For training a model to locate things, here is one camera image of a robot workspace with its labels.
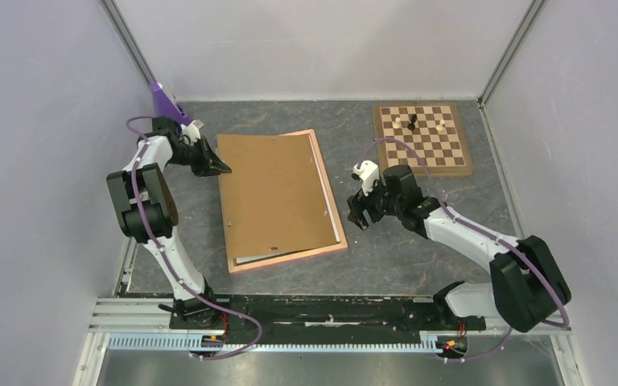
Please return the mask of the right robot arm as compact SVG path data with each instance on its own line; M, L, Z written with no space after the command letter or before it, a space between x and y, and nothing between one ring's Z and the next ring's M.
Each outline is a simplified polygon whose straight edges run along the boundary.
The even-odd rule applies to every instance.
M432 315L443 328L464 318L502 318L515 331L528 332L571 301L571 290L547 243L538 236L519 238L482 226L436 197L425 196L407 165L381 173L375 163L352 168L360 190L348 198L348 220L359 229L385 216L426 240L444 244L490 275L484 284L454 282L436 293Z

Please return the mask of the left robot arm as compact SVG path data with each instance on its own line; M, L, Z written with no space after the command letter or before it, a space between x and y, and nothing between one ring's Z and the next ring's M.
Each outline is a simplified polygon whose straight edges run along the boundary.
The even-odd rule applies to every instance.
M231 173L202 136L195 122L182 125L170 117L153 117L152 129L135 128L137 151L122 170L106 178L120 229L148 250L170 282L173 302L160 309L171 327L215 326L223 312L203 274L193 265L179 238L179 214L163 171L169 164L188 166L196 177Z

